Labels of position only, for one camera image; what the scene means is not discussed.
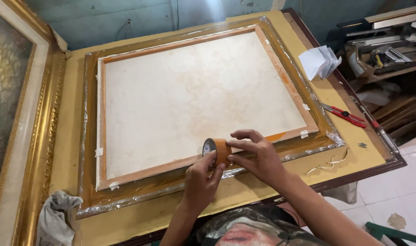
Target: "person's right hand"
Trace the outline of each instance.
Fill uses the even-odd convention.
[[[256,155],[256,158],[249,160],[237,154],[231,154],[227,157],[227,160],[243,167],[253,173],[260,181],[275,188],[276,184],[279,184],[280,179],[287,173],[287,170],[282,165],[271,142],[252,129],[237,130],[231,133],[231,137],[238,140],[228,140],[226,141],[227,145],[252,152]]]

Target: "hand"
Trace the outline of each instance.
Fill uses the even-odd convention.
[[[227,160],[253,173],[260,181],[275,189],[287,170],[282,165],[271,142],[252,129],[235,131],[231,133],[231,137],[238,140],[228,140],[226,141],[227,145],[252,152],[256,158],[249,160],[237,154],[231,154]]]
[[[217,153],[211,151],[202,159],[197,160],[194,165],[186,171],[185,190],[180,207],[196,217],[214,201],[218,183],[222,179],[225,164],[221,163],[216,167],[211,178],[208,176],[208,168],[213,164]]]

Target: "roll of tape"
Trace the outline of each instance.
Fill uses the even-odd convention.
[[[226,145],[226,139],[223,138],[208,138],[204,142],[202,156],[209,153],[210,151],[215,150],[217,152],[217,157],[214,163],[214,167],[224,163],[227,166],[231,164],[226,158],[228,155],[232,154],[232,149],[230,146]]]

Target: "red box cutter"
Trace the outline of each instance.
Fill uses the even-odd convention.
[[[351,124],[353,124],[355,126],[359,126],[361,128],[366,128],[366,125],[363,123],[364,120],[362,118],[357,117],[353,114],[350,114],[348,111],[343,111],[343,110],[338,109],[334,106],[326,105],[325,103],[322,103],[322,106],[323,106],[324,109],[330,111],[331,113],[337,115],[338,117],[351,122]]]

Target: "plastic wrap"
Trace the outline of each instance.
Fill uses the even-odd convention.
[[[94,84],[94,78],[97,74],[97,60],[113,54],[127,53],[134,50],[146,49],[172,42],[208,36],[220,32],[248,27],[250,25],[260,25],[267,37],[267,42],[270,42],[273,50],[280,58],[284,68],[293,81],[295,87],[297,87],[298,92],[307,108],[310,109],[310,113],[320,129],[318,133],[310,134],[304,139],[287,139],[275,142],[274,146],[280,155],[282,162],[291,161],[345,145],[310,85],[304,79],[304,76],[296,66],[292,56],[284,47],[284,44],[279,38],[277,32],[265,16],[214,26],[176,36],[168,36],[128,46],[121,46],[109,50],[89,53],[85,57],[85,87],[83,98],[84,114],[80,144],[78,188],[78,195],[85,200],[85,203],[82,204],[78,210],[78,219],[183,190],[185,171],[188,168],[179,168],[177,170],[160,173],[135,182],[129,182],[124,185],[120,185],[118,189],[113,191],[106,189],[96,192],[94,190],[94,185],[92,184],[95,183],[93,180],[93,177],[95,177],[93,170],[95,170],[94,150],[96,147],[93,139],[95,136],[95,129],[93,125],[95,124],[96,113],[93,111],[96,110],[94,108],[94,104],[97,102],[97,99],[94,98],[94,93],[96,93],[97,90],[97,82],[95,81]],[[246,170],[243,168],[238,167],[237,165],[232,165],[224,172],[222,179],[233,177],[244,172],[246,172]]]

